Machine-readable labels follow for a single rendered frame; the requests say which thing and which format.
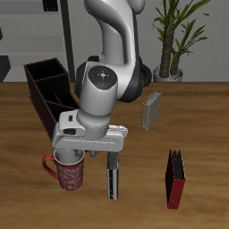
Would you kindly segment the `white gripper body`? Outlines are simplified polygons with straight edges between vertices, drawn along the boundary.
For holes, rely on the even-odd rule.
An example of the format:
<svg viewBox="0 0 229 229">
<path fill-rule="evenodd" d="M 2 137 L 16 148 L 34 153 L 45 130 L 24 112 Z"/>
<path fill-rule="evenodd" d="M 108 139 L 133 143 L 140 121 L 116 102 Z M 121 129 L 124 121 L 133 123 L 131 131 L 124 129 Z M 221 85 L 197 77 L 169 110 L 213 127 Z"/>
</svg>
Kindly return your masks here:
<svg viewBox="0 0 229 229">
<path fill-rule="evenodd" d="M 103 138 L 99 140 L 85 140 L 82 137 L 61 134 L 58 131 L 58 126 L 56 126 L 52 146 L 54 148 L 120 152 L 123 150 L 123 142 L 127 134 L 128 129 L 124 126 L 110 125 Z"/>
</svg>

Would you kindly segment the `red book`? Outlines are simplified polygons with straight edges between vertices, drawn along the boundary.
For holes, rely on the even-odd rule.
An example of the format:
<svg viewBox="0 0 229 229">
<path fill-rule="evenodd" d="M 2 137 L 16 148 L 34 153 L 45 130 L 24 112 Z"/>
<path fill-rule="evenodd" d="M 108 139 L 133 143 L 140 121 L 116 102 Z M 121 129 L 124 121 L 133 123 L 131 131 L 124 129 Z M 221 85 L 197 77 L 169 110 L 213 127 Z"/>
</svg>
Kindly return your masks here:
<svg viewBox="0 0 229 229">
<path fill-rule="evenodd" d="M 166 201 L 169 209 L 177 209 L 185 184 L 182 152 L 170 150 L 165 172 Z"/>
</svg>

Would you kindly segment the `red patterned mug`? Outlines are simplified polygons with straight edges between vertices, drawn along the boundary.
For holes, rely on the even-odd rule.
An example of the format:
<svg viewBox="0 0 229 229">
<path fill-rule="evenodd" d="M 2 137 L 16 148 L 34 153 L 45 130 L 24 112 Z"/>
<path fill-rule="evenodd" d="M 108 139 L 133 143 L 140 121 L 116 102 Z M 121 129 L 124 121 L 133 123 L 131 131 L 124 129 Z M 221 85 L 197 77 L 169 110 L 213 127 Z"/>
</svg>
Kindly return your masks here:
<svg viewBox="0 0 229 229">
<path fill-rule="evenodd" d="M 56 149 L 53 155 L 43 157 L 42 165 L 64 190 L 75 191 L 82 185 L 84 156 L 85 152 L 82 157 L 76 157 L 73 149 Z M 47 166 L 47 160 L 55 163 L 56 172 Z"/>
</svg>

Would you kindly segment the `grey book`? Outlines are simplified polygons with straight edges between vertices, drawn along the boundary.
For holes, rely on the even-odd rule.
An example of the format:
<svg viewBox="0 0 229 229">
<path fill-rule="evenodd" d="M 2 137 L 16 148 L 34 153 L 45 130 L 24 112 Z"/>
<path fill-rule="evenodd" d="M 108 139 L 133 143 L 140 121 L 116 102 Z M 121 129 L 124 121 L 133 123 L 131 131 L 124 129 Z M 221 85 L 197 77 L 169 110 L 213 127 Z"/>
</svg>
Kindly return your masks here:
<svg viewBox="0 0 229 229">
<path fill-rule="evenodd" d="M 159 116 L 161 92 L 154 91 L 143 103 L 141 128 L 148 130 Z"/>
</svg>

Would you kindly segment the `green pot plant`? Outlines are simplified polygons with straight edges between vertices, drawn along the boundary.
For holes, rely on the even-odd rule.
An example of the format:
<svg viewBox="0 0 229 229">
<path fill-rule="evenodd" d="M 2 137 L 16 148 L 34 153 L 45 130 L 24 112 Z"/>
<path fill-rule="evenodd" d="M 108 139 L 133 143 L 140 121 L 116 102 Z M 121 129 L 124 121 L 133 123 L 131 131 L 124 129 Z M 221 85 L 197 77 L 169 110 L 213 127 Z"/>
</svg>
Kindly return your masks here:
<svg viewBox="0 0 229 229">
<path fill-rule="evenodd" d="M 154 20 L 158 21 L 162 28 L 157 28 L 160 35 L 158 38 L 163 43 L 161 63 L 153 71 L 154 82 L 181 82 L 183 72 L 178 68 L 180 57 L 183 54 L 191 54 L 189 48 L 195 43 L 206 40 L 202 37 L 205 25 L 199 27 L 193 34 L 191 30 L 196 21 L 194 19 L 186 25 L 182 24 L 189 16 L 191 16 L 200 7 L 209 3 L 210 0 L 200 0 L 196 4 L 191 1 L 183 9 L 179 7 L 180 0 L 163 0 L 163 10 Z"/>
</svg>

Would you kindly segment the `dark brown desk caddy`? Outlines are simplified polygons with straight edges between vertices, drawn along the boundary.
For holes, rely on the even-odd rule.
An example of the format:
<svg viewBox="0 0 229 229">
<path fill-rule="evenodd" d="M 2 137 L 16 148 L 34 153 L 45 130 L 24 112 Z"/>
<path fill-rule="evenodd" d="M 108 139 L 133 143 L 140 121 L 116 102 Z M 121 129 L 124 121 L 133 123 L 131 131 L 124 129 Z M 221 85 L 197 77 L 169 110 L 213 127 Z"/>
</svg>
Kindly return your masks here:
<svg viewBox="0 0 229 229">
<path fill-rule="evenodd" d="M 24 70 L 32 105 L 49 139 L 52 139 L 60 114 L 79 108 L 70 91 L 68 72 L 57 58 L 25 64 Z"/>
</svg>

